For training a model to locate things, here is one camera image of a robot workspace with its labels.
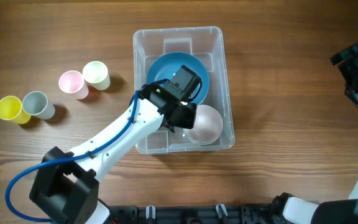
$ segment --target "pink cup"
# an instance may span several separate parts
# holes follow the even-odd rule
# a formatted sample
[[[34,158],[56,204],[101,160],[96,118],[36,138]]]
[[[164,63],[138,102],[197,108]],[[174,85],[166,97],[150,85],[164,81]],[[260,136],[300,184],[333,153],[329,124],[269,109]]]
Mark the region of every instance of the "pink cup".
[[[90,92],[85,84],[84,77],[77,71],[67,71],[61,75],[59,87],[63,92],[70,94],[77,100],[85,98]]]

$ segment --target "cup rim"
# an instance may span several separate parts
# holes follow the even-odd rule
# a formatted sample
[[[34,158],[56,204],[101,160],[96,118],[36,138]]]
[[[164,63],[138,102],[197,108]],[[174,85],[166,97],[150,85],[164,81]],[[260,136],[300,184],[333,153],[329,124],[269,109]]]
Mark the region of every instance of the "cup rim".
[[[27,112],[27,111],[25,110],[25,108],[24,108],[25,98],[28,97],[28,96],[29,96],[30,94],[32,94],[32,93],[42,93],[42,95],[45,97],[45,99],[47,99],[47,103],[46,103],[45,106],[42,108],[42,111],[39,112],[39,113],[36,113],[36,114],[29,113],[29,112]],[[37,115],[39,115],[40,113],[44,112],[45,109],[47,109],[48,103],[49,103],[49,101],[48,101],[48,98],[47,98],[47,96],[46,96],[45,93],[43,93],[43,92],[41,92],[41,91],[32,91],[32,92],[28,93],[28,94],[23,98],[22,107],[23,107],[24,112],[28,113],[29,115],[37,116]]]
[[[85,68],[86,68],[87,66],[90,66],[92,63],[101,63],[101,64],[103,65],[103,67],[104,67],[104,68],[103,68],[104,71],[105,71],[104,77],[103,77],[99,82],[91,82],[91,81],[89,81],[88,79],[86,79],[86,75],[84,75],[84,70],[85,70]],[[84,77],[84,79],[85,79],[88,83],[92,83],[92,84],[97,84],[97,83],[103,82],[103,81],[107,78],[108,75],[109,75],[109,69],[107,68],[107,65],[106,65],[105,63],[103,63],[103,62],[100,62],[100,61],[88,62],[88,63],[84,66],[84,68],[82,69],[82,76]]]
[[[62,80],[62,77],[63,77],[64,75],[66,75],[66,73],[69,73],[69,72],[75,72],[75,73],[80,74],[80,77],[81,77],[81,80],[82,80],[82,85],[81,85],[81,87],[80,87],[77,91],[73,91],[73,92],[65,91],[65,90],[63,90],[62,87],[60,86],[60,81]],[[70,70],[70,71],[67,71],[67,72],[63,73],[63,75],[60,76],[59,82],[58,82],[59,89],[60,89],[61,91],[65,92],[65,93],[76,93],[76,92],[80,91],[80,90],[84,87],[84,84],[85,84],[85,79],[84,79],[83,75],[81,74],[81,72],[76,71],[76,70]]]
[[[2,100],[4,100],[5,98],[8,98],[8,97],[13,97],[13,98],[16,98],[17,100],[19,100],[20,110],[19,110],[19,112],[17,112],[17,114],[16,114],[13,118],[11,118],[11,119],[5,119],[5,118],[2,118],[2,117],[0,116],[0,119],[2,119],[2,120],[4,120],[4,121],[11,121],[11,120],[17,118],[18,115],[20,114],[20,112],[21,112],[22,109],[23,109],[22,101],[21,101],[17,96],[10,96],[10,95],[9,95],[9,96],[5,96],[4,98],[0,99],[0,102],[1,102]]]

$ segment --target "wood grain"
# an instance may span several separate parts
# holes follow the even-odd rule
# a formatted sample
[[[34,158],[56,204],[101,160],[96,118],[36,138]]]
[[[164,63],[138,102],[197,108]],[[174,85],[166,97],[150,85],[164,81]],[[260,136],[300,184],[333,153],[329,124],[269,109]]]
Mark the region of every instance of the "wood grain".
[[[356,183],[358,110],[329,58],[358,41],[358,1],[19,2],[36,3],[0,4],[0,98],[43,91],[59,118],[0,120],[0,223],[23,223],[4,203],[16,174],[54,146],[81,144],[124,111],[139,29],[222,29],[236,144],[159,156],[133,149],[101,184],[106,203],[239,205],[282,192],[322,202],[347,198]],[[112,88],[86,101],[63,94],[59,76],[92,60],[114,72]],[[34,175],[17,184],[12,201],[44,217],[28,199]]]

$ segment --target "plastic bin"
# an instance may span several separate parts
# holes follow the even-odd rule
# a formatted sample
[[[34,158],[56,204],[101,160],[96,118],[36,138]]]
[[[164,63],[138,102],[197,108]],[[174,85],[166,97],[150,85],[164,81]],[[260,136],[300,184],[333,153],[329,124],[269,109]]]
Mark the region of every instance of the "plastic bin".
[[[136,90],[146,83],[147,72],[153,62],[170,52],[186,52],[204,63],[209,73],[210,87],[202,104],[219,111],[224,125],[222,134],[212,144],[202,146],[190,142],[182,128],[175,128],[175,133],[172,133],[162,127],[139,141],[135,145],[136,149],[143,154],[165,154],[231,148],[235,138],[222,30],[218,27],[138,30],[134,34]]]

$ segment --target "wooden surface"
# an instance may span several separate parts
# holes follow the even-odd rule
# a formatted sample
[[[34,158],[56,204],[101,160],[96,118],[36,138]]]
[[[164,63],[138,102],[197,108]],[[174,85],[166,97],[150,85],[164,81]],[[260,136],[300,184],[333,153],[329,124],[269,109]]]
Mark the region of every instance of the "wooden surface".
[[[282,192],[317,202],[347,198],[358,176],[358,110],[329,58],[358,41],[358,1],[1,4],[0,98],[39,90],[58,106],[48,123],[0,120],[0,223],[24,222],[4,203],[16,174],[54,146],[67,151],[86,141],[127,107],[133,33],[196,26],[223,31],[234,147],[160,156],[132,149],[99,197],[137,206],[239,205]],[[59,76],[92,60],[108,66],[112,87],[83,101],[63,94]],[[44,217],[28,199],[34,175],[15,186],[12,201]]]

